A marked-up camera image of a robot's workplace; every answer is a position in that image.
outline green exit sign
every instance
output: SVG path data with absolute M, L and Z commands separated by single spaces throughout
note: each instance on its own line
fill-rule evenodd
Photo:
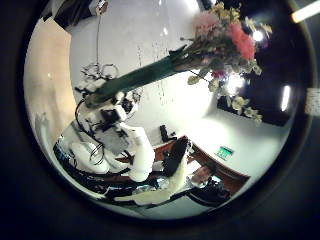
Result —
M 229 148 L 226 147 L 220 147 L 216 155 L 223 160 L 228 160 L 231 155 L 233 154 L 233 151 Z

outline ceiling light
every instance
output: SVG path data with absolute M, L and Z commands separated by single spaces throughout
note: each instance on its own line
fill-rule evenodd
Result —
M 281 110 L 283 112 L 288 108 L 290 92 L 291 92 L 291 88 L 289 86 L 285 86 L 283 90 L 282 104 L 281 104 Z
M 312 17 L 320 12 L 320 1 L 315 1 L 304 8 L 292 13 L 291 17 L 295 23 L 299 23 L 309 17 Z
M 244 78 L 241 77 L 239 74 L 233 73 L 230 74 L 228 78 L 228 83 L 226 84 L 227 92 L 232 96 L 236 95 L 238 88 L 243 87 L 244 85 Z
M 263 40 L 263 33 L 261 31 L 254 31 L 252 37 L 256 42 L 261 42 Z

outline bouquet of flowers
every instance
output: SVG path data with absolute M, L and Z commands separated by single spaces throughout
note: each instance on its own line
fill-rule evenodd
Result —
M 249 100 L 238 96 L 237 91 L 230 93 L 227 89 L 230 76 L 251 73 L 260 75 L 262 70 L 255 59 L 258 49 L 255 40 L 244 31 L 246 26 L 251 33 L 257 28 L 269 37 L 272 33 L 270 26 L 256 23 L 248 17 L 240 20 L 239 8 L 225 9 L 223 2 L 212 9 L 201 12 L 194 19 L 194 38 L 181 38 L 191 41 L 176 51 L 169 51 L 169 56 L 139 68 L 118 78 L 110 79 L 97 91 L 85 99 L 87 107 L 98 107 L 112 98 L 117 92 L 128 92 L 135 88 L 161 80 L 179 72 L 191 71 L 194 76 L 188 79 L 193 85 L 209 74 L 209 91 L 217 97 L 225 97 L 227 104 L 238 112 L 244 113 L 261 123 L 262 116 L 257 110 L 248 107 Z

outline pink flower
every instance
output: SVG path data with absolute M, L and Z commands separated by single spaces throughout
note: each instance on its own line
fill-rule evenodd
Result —
M 219 23 L 217 15 L 209 13 L 207 11 L 198 14 L 193 21 L 193 26 L 196 29 L 196 34 L 208 34 Z
M 240 23 L 230 24 L 227 35 L 231 37 L 244 59 L 252 60 L 254 58 L 254 40 L 242 30 Z
M 219 71 L 213 71 L 211 73 L 211 76 L 215 79 L 222 79 L 226 76 L 226 72 L 223 70 L 219 70 Z

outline green stem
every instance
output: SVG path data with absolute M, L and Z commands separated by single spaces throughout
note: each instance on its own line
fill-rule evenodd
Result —
M 111 99 L 118 92 L 129 92 L 146 84 L 161 80 L 178 73 L 174 69 L 171 56 L 132 71 L 122 77 L 103 84 L 95 93 L 85 99 L 88 108 L 96 108 Z

